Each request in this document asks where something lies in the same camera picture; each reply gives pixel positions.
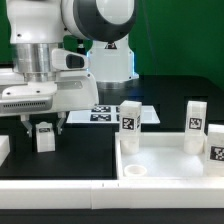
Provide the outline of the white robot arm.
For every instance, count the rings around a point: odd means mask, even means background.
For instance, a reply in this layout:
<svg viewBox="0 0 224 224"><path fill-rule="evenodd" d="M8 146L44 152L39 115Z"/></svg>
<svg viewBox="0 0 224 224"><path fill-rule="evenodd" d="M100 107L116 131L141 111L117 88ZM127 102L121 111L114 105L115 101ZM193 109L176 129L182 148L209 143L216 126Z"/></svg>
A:
<svg viewBox="0 0 224 224"><path fill-rule="evenodd" d="M70 111L99 103L87 56L67 51L63 39L115 42L136 20L137 0L6 0L12 69L0 69L0 117L56 113L61 127Z"/></svg>

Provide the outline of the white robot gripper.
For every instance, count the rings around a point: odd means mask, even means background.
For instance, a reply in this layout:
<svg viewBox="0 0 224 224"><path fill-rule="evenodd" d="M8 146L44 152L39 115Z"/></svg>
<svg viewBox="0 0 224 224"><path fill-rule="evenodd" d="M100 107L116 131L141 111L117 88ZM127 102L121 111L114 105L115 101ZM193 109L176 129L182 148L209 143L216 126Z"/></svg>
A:
<svg viewBox="0 0 224 224"><path fill-rule="evenodd" d="M92 109L99 103L94 76L88 71L61 71L55 81L7 84L0 90L0 117L20 116L32 137L31 114L57 113L62 133L66 112Z"/></svg>

